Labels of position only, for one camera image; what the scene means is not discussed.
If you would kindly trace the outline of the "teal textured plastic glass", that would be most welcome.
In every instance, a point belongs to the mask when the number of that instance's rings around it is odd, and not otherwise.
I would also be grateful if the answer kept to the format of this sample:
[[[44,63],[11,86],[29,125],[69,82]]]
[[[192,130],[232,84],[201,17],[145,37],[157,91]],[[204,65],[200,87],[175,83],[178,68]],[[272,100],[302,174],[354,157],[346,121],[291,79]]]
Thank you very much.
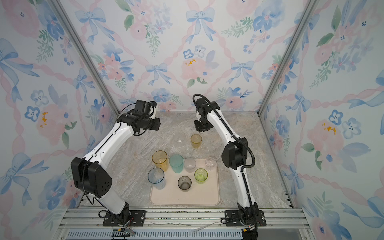
[[[172,170],[175,173],[179,174],[183,171],[184,158],[181,155],[179,154],[172,155],[170,157],[169,163],[170,163],[170,166],[172,167]]]

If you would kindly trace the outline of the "frosted clear glass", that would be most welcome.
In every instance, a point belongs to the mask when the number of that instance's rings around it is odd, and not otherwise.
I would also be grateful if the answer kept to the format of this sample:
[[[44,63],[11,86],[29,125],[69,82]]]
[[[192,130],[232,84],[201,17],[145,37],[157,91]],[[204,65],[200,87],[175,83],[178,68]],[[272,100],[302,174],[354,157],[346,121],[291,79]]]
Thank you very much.
[[[187,158],[184,160],[184,169],[188,173],[193,173],[196,168],[197,162],[193,158]]]

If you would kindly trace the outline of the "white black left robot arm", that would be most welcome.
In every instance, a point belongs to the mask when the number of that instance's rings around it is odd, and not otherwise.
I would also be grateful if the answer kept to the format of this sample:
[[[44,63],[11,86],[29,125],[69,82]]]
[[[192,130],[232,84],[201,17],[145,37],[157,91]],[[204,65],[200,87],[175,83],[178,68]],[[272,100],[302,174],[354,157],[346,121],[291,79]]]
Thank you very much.
[[[90,203],[97,200],[106,208],[106,217],[121,226],[131,220],[129,204],[124,201],[112,188],[113,179],[107,173],[107,168],[113,156],[130,138],[140,135],[140,130],[154,130],[160,128],[160,119],[156,113],[122,114],[111,131],[101,142],[83,158],[74,158],[71,170],[75,187],[80,189]]]

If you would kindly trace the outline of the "clear stemmed glass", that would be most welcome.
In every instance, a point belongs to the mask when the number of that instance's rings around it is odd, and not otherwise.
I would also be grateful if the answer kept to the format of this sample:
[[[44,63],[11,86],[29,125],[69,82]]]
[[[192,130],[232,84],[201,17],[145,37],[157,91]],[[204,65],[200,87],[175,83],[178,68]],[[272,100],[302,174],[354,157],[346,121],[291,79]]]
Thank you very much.
[[[173,136],[174,146],[177,148],[182,148],[185,145],[185,134],[184,133],[175,133]]]

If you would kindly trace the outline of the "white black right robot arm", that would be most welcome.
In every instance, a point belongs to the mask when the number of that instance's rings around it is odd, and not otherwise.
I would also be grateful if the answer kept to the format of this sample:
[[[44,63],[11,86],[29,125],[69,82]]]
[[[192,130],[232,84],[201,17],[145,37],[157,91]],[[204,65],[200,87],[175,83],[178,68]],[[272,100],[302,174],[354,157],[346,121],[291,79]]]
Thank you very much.
[[[251,192],[247,169],[255,166],[255,155],[248,146],[248,140],[241,138],[230,127],[216,102],[200,98],[194,100],[197,119],[194,121],[198,132],[215,129],[225,144],[222,162],[233,177],[238,197],[240,221],[245,226],[257,224],[259,207]]]

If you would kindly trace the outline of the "small green glass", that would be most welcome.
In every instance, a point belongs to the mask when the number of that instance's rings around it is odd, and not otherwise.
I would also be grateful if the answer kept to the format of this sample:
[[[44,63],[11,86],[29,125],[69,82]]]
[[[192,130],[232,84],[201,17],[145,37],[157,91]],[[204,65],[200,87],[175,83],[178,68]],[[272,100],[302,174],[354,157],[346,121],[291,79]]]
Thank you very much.
[[[199,168],[195,171],[194,177],[198,184],[203,184],[208,179],[208,172],[205,169]]]

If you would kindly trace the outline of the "small smoky grey glass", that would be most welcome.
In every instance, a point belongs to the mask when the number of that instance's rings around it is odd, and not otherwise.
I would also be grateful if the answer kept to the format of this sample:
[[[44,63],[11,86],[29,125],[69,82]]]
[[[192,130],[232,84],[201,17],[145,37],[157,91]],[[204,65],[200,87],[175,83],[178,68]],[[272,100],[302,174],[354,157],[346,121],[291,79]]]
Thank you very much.
[[[188,191],[192,186],[192,180],[188,176],[182,176],[178,180],[178,187],[182,191]]]

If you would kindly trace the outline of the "tall yellow plastic glass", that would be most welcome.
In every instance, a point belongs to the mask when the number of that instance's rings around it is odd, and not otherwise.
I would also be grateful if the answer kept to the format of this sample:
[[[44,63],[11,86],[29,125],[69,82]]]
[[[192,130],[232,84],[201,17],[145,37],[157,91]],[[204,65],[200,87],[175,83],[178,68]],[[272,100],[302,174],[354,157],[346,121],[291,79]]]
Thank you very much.
[[[159,150],[154,152],[152,161],[157,168],[162,169],[164,172],[168,170],[168,154],[165,151]]]

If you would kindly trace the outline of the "small amber glass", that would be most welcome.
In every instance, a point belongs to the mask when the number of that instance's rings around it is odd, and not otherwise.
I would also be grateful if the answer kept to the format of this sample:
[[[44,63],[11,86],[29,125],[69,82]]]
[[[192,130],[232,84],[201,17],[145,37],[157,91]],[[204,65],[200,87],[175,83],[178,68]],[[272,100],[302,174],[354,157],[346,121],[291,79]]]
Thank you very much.
[[[190,140],[192,143],[192,147],[198,149],[201,146],[203,139],[200,135],[194,134],[191,136]]]

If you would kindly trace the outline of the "clear faceted small glass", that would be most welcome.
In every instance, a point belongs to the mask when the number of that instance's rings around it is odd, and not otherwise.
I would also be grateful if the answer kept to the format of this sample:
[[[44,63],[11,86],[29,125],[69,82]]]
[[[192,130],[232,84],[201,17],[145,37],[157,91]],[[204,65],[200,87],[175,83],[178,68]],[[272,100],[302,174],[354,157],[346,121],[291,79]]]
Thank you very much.
[[[205,160],[206,170],[212,171],[216,167],[217,163],[216,160],[213,158],[207,158]]]

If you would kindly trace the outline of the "tall blue plastic glass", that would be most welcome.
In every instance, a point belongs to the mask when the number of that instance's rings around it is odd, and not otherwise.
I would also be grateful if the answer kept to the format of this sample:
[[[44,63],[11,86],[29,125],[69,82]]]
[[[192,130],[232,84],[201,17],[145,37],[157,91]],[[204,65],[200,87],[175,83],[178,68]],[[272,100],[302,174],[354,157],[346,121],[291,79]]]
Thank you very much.
[[[165,172],[161,168],[151,169],[147,178],[155,189],[162,190],[166,186]]]

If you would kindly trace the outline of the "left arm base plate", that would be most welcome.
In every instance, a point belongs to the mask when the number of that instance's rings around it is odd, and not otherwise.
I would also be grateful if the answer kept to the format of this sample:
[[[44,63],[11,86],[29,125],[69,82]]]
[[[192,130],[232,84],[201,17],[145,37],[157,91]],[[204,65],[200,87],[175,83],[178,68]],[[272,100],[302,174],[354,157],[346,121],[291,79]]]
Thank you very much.
[[[103,227],[143,227],[146,219],[146,211],[144,210],[130,210],[125,213],[124,217],[115,216],[106,213],[102,219]]]

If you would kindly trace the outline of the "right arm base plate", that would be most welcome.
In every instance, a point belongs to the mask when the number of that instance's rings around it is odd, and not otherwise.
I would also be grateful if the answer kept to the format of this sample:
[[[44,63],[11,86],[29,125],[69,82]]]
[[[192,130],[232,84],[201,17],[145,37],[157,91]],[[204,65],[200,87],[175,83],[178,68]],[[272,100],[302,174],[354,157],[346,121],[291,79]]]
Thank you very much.
[[[267,221],[263,211],[259,210],[256,215],[250,214],[240,214],[240,211],[227,210],[225,211],[225,216],[221,218],[221,224],[226,225],[227,227],[252,227],[255,224],[257,227],[266,227]]]

